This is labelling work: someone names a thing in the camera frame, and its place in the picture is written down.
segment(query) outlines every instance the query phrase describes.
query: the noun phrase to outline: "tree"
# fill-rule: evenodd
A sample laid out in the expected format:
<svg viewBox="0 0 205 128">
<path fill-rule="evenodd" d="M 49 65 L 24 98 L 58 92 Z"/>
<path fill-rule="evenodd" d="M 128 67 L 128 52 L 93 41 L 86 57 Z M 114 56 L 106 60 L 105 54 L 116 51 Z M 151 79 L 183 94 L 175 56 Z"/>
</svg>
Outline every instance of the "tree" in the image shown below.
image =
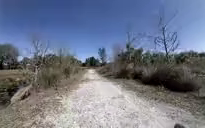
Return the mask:
<svg viewBox="0 0 205 128">
<path fill-rule="evenodd" d="M 162 16 L 161 14 L 159 15 L 160 34 L 154 39 L 155 45 L 159 46 L 161 49 L 164 49 L 165 56 L 168 62 L 169 54 L 171 52 L 174 52 L 179 46 L 177 32 L 169 30 L 169 24 L 175 17 L 176 14 L 168 22 L 165 22 L 164 16 Z"/>
<path fill-rule="evenodd" d="M 98 66 L 99 63 L 100 63 L 99 60 L 94 58 L 93 56 L 87 58 L 85 61 L 86 66 Z"/>
<path fill-rule="evenodd" d="M 98 54 L 100 56 L 100 60 L 102 65 L 105 65 L 107 63 L 107 53 L 105 48 L 99 48 Z"/>
<path fill-rule="evenodd" d="M 12 44 L 0 44 L 0 69 L 7 64 L 9 68 L 17 64 L 18 49 Z"/>
</svg>

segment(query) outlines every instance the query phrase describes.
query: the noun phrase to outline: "sky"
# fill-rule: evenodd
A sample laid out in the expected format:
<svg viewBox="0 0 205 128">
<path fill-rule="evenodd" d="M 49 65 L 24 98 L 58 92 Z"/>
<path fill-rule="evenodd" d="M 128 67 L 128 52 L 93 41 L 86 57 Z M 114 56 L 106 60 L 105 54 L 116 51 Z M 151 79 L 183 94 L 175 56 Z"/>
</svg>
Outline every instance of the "sky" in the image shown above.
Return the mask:
<svg viewBox="0 0 205 128">
<path fill-rule="evenodd" d="M 181 50 L 205 51 L 205 0 L 0 0 L 0 43 L 12 43 L 28 56 L 31 37 L 66 47 L 79 59 L 111 53 L 126 41 L 126 31 L 155 35 L 159 10 L 176 17 L 170 30 L 178 32 Z M 137 42 L 147 49 L 152 41 Z"/>
</svg>

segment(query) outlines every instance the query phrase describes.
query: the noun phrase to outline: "leafless tree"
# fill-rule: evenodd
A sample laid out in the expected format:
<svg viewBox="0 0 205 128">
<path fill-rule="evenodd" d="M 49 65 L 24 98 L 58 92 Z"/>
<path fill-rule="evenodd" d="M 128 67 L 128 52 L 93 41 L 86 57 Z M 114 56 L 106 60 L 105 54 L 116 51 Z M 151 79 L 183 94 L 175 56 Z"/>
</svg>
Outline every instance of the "leafless tree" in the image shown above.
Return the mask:
<svg viewBox="0 0 205 128">
<path fill-rule="evenodd" d="M 40 38 L 36 35 L 32 37 L 32 47 L 33 47 L 33 62 L 32 66 L 34 66 L 34 83 L 37 82 L 38 72 L 44 64 L 44 57 L 48 52 L 49 42 L 43 42 Z"/>
<path fill-rule="evenodd" d="M 169 54 L 174 52 L 179 46 L 178 34 L 176 31 L 169 30 L 170 22 L 176 17 L 175 13 L 170 20 L 165 21 L 164 15 L 159 15 L 159 31 L 160 34 L 155 37 L 155 46 L 165 51 L 166 59 L 169 61 Z"/>
</svg>

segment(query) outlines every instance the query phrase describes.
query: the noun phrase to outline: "shrub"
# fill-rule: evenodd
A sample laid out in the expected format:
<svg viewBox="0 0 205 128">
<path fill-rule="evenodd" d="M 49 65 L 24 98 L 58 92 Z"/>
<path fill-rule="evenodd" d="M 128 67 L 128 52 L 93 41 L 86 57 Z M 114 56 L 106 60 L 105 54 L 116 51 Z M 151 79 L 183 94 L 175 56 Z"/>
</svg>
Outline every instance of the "shrub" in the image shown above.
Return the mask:
<svg viewBox="0 0 205 128">
<path fill-rule="evenodd" d="M 150 85 L 162 85 L 172 91 L 187 92 L 199 88 L 194 76 L 187 67 L 162 66 L 146 68 L 143 72 L 142 82 Z"/>
<path fill-rule="evenodd" d="M 39 74 L 37 84 L 43 87 L 56 87 L 62 73 L 59 68 L 45 67 Z"/>
</svg>

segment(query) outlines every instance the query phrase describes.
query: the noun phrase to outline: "dirt road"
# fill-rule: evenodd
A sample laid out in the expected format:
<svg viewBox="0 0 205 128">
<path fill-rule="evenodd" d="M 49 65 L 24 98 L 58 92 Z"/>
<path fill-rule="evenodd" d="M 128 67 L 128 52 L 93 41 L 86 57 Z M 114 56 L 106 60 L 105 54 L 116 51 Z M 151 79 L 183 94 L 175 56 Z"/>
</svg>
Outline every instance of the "dirt road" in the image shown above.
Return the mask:
<svg viewBox="0 0 205 128">
<path fill-rule="evenodd" d="M 205 128 L 205 121 L 190 113 L 167 104 L 145 101 L 93 69 L 84 75 L 79 89 L 60 102 L 63 105 L 59 114 L 50 114 L 44 120 L 56 128 L 173 128 L 175 123 L 186 128 Z"/>
</svg>

